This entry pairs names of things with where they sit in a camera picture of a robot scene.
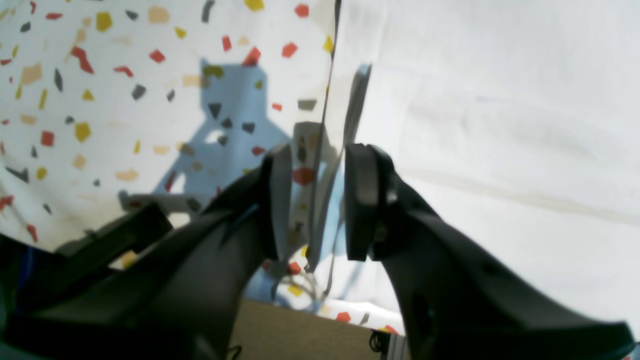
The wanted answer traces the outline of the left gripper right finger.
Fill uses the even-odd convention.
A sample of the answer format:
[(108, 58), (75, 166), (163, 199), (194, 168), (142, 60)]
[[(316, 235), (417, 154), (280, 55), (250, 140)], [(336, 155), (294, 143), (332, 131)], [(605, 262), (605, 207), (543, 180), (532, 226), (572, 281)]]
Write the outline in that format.
[(382, 263), (412, 360), (621, 360), (626, 322), (590, 319), (446, 223), (374, 145), (345, 148), (347, 257)]

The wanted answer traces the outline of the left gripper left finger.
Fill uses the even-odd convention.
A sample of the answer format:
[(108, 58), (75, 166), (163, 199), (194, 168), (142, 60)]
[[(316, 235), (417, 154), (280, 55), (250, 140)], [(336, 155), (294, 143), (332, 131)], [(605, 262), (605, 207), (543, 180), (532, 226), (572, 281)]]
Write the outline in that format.
[(288, 144), (265, 153), (195, 219), (155, 203), (36, 272), (10, 314), (10, 346), (46, 360), (223, 360), (243, 292), (284, 260)]

